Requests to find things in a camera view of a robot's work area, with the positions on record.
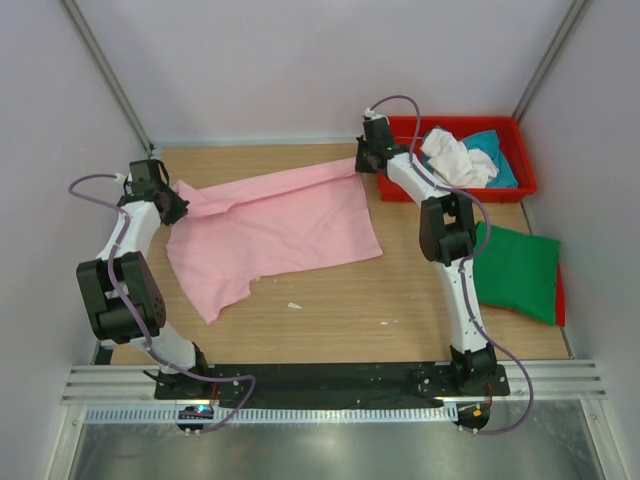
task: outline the gray wall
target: gray wall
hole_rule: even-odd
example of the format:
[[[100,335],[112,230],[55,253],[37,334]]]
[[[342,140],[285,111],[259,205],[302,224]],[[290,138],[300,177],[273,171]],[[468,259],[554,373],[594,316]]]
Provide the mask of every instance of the gray wall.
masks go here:
[[[151,138],[175,143],[352,140],[391,93],[511,114],[570,1],[79,3]]]
[[[50,459],[69,367],[95,345],[75,266],[115,222],[67,185],[142,152],[55,1],[0,2],[0,112],[0,477],[31,480]]]
[[[640,3],[594,2],[524,119],[537,233],[562,240],[568,333],[600,366],[640,471]]]

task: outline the wooden table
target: wooden table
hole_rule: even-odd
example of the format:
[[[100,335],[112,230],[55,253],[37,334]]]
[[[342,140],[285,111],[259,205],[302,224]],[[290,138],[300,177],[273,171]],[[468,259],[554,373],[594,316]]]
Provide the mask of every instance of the wooden table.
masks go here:
[[[201,188],[354,155],[355,144],[277,145],[167,148],[162,159],[172,181]],[[382,257],[263,277],[251,283],[250,298],[209,326],[182,292],[166,256],[169,228],[160,228],[147,260],[167,319],[210,363],[448,360],[449,316],[440,280],[418,246],[418,209],[380,201],[372,175],[363,182]],[[494,224],[528,232],[520,204],[488,209]],[[497,308],[482,307],[482,317],[489,334],[522,359],[567,358],[559,328]],[[112,362],[151,363],[130,346],[117,347]]]

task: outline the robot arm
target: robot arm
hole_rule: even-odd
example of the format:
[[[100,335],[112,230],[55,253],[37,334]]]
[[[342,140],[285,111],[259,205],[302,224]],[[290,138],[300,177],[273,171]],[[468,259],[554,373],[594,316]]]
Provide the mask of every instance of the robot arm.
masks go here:
[[[172,225],[187,213],[188,202],[168,186],[168,176],[159,160],[130,164],[124,182],[124,195],[118,206],[129,217],[129,225],[114,257],[116,278],[133,302],[153,339],[153,351],[171,364],[204,375],[208,368],[204,356],[192,342],[182,338],[166,320],[162,294],[151,275],[145,257],[160,225]],[[83,262],[76,277],[95,336],[104,347],[128,343],[148,352],[148,345],[131,312],[118,298],[107,274],[109,255],[125,223],[119,213],[111,238],[95,260]],[[208,388],[171,367],[161,366],[154,378],[176,396],[200,396]]]
[[[415,162],[415,167],[422,170],[422,173],[437,182],[435,177],[415,159],[411,160],[408,153],[396,155],[387,163],[387,175],[390,180],[400,185],[413,201],[421,206],[419,241],[423,254],[429,261],[435,262],[436,270],[442,281],[449,320],[451,322],[451,346],[458,352],[476,352],[486,347],[486,341],[478,332],[469,318],[469,313],[464,300],[464,292],[460,281],[460,262],[463,257],[450,251],[439,244],[439,240],[445,239],[445,232],[434,232],[430,228],[438,219],[442,219],[442,213],[455,210],[456,199],[449,198],[451,194],[442,192],[431,187],[420,178],[411,166]],[[470,244],[475,244],[475,225],[473,224],[473,210],[470,205],[466,205],[466,199],[462,199],[460,205],[462,217],[460,230],[467,236],[468,243],[463,241],[462,251],[464,256],[471,253]],[[473,282],[473,259],[465,264],[465,275],[467,276],[467,295],[471,302],[471,308],[476,312],[476,322],[481,326],[482,318],[478,298],[476,296],[475,284]]]
[[[367,111],[364,118],[356,171],[384,172],[420,207],[420,248],[427,260],[435,262],[449,311],[452,373],[461,392],[478,391],[495,376],[497,361],[493,346],[480,335],[469,314],[471,310],[476,323],[484,328],[473,281],[473,259],[461,268],[476,244],[471,200],[442,185],[406,145],[395,144],[386,117]],[[445,223],[445,215],[453,221]]]

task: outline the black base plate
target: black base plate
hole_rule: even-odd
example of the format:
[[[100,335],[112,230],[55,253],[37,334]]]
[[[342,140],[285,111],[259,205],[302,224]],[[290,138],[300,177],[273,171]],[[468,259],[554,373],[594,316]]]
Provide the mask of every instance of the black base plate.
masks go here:
[[[460,392],[449,364],[435,362],[216,365],[210,371],[213,377],[247,374],[257,381],[247,408],[424,408],[441,405],[438,397],[486,395],[484,385],[477,392]],[[509,395],[509,382],[501,365],[489,383],[493,396]],[[235,407],[248,387],[249,382],[218,384],[220,406]],[[166,391],[161,396],[185,399],[179,395],[169,398]]]

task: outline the fabric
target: fabric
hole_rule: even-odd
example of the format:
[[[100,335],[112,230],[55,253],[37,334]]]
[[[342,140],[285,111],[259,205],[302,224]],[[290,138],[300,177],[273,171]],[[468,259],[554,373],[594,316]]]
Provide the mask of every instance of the fabric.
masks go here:
[[[423,138],[423,143],[427,139],[431,132]],[[498,169],[497,175],[493,180],[489,180],[486,184],[486,188],[518,188],[518,181],[511,170],[511,166],[506,157],[500,149],[500,139],[495,130],[487,130],[486,132],[475,133],[462,140],[462,144],[467,148],[469,152],[474,150],[480,150],[487,154],[491,159],[491,162]],[[435,173],[433,167],[429,164],[430,157],[426,154],[422,154],[422,163],[429,169],[430,172]]]
[[[167,253],[205,322],[248,297],[261,276],[382,255],[353,158],[196,190],[178,181],[189,214]]]
[[[434,128],[424,138],[422,152],[436,176],[459,188],[484,188],[498,175],[491,158],[480,149],[468,150],[446,130]]]
[[[477,246],[486,227],[477,226]],[[555,325],[559,248],[557,240],[492,226],[487,248],[474,259],[478,301]]]

